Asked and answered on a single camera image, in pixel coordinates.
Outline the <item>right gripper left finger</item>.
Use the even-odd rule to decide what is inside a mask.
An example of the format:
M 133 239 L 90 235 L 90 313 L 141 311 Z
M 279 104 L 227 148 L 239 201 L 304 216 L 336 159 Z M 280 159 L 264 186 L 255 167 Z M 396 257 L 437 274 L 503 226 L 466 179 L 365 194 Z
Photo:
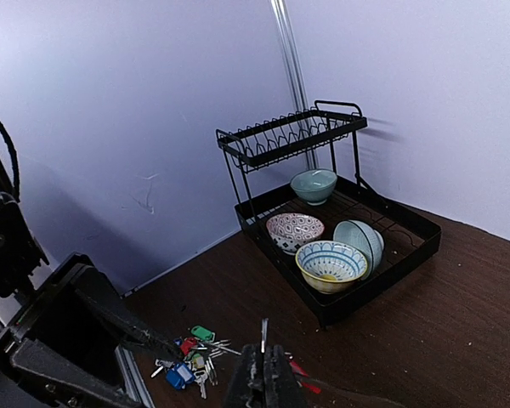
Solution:
M 263 355 L 257 344 L 247 344 L 236 361 L 222 407 L 264 406 Z

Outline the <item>green key tag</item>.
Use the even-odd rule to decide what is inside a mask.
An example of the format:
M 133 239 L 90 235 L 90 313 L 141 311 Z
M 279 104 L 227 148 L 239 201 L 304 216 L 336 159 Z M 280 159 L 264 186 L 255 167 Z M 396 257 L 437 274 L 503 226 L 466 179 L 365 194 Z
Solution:
M 191 327 L 190 333 L 192 334 L 193 337 L 196 337 L 204 342 L 213 342 L 216 337 L 214 331 L 209 330 L 206 327 L 200 325 Z

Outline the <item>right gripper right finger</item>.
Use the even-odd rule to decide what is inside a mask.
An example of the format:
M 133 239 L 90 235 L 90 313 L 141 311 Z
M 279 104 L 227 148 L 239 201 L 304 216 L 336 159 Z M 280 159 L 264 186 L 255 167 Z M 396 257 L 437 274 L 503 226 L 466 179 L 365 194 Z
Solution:
M 263 400 L 271 408 L 309 407 L 280 345 L 268 346 L 263 354 Z

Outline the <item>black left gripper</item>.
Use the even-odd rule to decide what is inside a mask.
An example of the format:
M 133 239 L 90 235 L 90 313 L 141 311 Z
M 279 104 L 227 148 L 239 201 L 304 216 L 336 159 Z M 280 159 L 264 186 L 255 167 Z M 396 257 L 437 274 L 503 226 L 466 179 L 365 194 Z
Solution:
M 159 360 L 183 359 L 88 256 L 72 254 L 0 333 L 0 372 L 52 407 L 142 407 L 122 391 L 118 343 Z

